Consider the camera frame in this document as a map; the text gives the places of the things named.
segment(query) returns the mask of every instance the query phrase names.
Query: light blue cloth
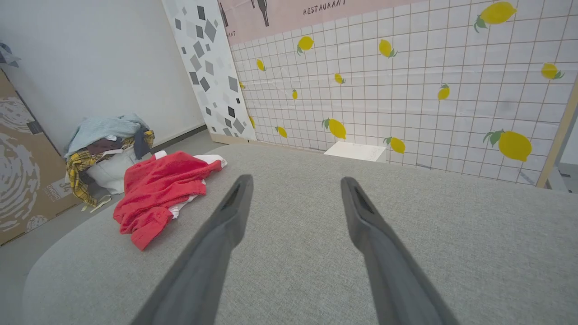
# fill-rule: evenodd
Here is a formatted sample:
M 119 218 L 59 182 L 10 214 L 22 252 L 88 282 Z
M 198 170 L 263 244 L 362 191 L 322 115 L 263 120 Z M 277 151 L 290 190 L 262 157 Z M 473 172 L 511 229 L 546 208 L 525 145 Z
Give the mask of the light blue cloth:
M 64 158 L 68 159 L 73 153 L 89 144 L 114 135 L 119 138 L 134 136 L 141 126 L 149 128 L 136 114 L 112 117 L 89 117 L 82 121 L 72 134 L 72 139 L 64 147 Z

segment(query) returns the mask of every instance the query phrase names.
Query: red garment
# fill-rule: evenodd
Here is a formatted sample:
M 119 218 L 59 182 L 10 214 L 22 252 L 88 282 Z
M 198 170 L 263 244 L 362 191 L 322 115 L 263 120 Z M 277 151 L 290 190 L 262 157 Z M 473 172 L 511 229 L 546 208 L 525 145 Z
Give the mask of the red garment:
M 120 233 L 132 233 L 132 242 L 144 250 L 172 219 L 168 208 L 188 200 L 189 195 L 205 195 L 201 181 L 221 169 L 221 161 L 209 165 L 182 151 L 160 159 L 152 156 L 128 168 L 125 197 L 113 214 Z

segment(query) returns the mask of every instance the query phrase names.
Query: pile of clothes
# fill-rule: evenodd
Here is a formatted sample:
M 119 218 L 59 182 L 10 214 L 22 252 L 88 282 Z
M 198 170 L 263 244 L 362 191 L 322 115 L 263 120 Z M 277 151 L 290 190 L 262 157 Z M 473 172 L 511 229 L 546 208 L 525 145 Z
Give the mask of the pile of clothes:
M 190 156 L 179 151 L 167 156 L 155 153 L 150 159 L 127 169 L 125 196 L 114 209 L 121 234 L 132 234 L 140 250 L 179 216 L 179 210 L 195 197 L 206 194 L 205 178 L 227 162 L 219 155 Z
M 72 193 L 87 205 L 96 206 L 97 199 L 90 195 L 83 180 L 87 178 L 86 170 L 131 147 L 141 159 L 150 152 L 153 140 L 154 132 L 136 114 L 85 119 L 64 148 Z

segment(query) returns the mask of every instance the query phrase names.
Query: gray table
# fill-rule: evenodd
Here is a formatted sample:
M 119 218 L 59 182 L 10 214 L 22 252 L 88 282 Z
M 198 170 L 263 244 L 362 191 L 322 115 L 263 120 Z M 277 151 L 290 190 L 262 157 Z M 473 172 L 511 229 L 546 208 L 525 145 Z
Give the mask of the gray table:
M 145 252 L 113 207 L 51 247 L 28 275 L 26 324 L 128 324 L 234 180 L 254 176 L 217 324 L 375 324 L 339 181 L 355 177 L 463 324 L 578 323 L 574 195 L 441 171 L 230 145 L 229 164 Z

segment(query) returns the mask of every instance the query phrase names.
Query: yellow plaid shirt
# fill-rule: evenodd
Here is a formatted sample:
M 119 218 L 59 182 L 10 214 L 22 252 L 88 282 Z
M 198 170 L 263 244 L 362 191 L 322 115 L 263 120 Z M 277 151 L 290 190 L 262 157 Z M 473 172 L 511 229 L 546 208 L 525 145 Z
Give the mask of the yellow plaid shirt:
M 149 145 L 149 147 L 153 147 L 153 140 L 154 132 L 151 130 L 146 131 L 144 133 L 144 141 Z M 123 140 L 123 147 L 133 145 L 134 143 L 134 138 L 126 138 Z M 80 180 L 80 173 L 89 169 L 91 166 L 96 164 L 97 161 L 108 160 L 110 158 L 112 158 L 112 155 L 103 157 L 102 153 L 93 156 L 88 152 L 88 150 L 84 149 L 72 154 L 66 162 L 66 172 L 68 173 L 68 179 L 71 182 L 72 193 L 88 205 L 96 206 L 97 199 L 91 196 L 88 192 L 88 185 L 84 184 L 82 180 Z

